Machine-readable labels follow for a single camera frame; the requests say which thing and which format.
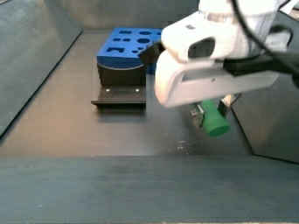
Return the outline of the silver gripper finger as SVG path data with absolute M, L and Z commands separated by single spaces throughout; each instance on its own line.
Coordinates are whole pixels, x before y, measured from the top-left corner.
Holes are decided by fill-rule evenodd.
M 220 99 L 217 110 L 222 117 L 226 117 L 232 105 L 234 104 L 240 96 L 241 94 L 228 94 Z
M 194 127 L 198 129 L 202 126 L 204 110 L 197 102 L 190 105 L 190 117 L 192 117 L 192 123 Z

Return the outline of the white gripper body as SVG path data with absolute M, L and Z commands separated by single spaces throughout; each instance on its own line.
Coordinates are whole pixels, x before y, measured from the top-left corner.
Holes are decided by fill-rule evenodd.
M 166 108 L 266 88 L 277 79 L 269 70 L 238 77 L 224 70 L 226 61 L 254 57 L 258 51 L 229 14 L 217 21 L 209 15 L 197 11 L 162 29 L 154 95 Z

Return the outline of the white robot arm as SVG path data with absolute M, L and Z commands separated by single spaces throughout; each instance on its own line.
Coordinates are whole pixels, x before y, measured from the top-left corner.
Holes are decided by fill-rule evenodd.
M 200 0 L 197 10 L 162 28 L 154 95 L 166 107 L 190 105 L 196 124 L 216 136 L 241 93 L 269 87 L 292 32 L 273 25 L 282 0 Z

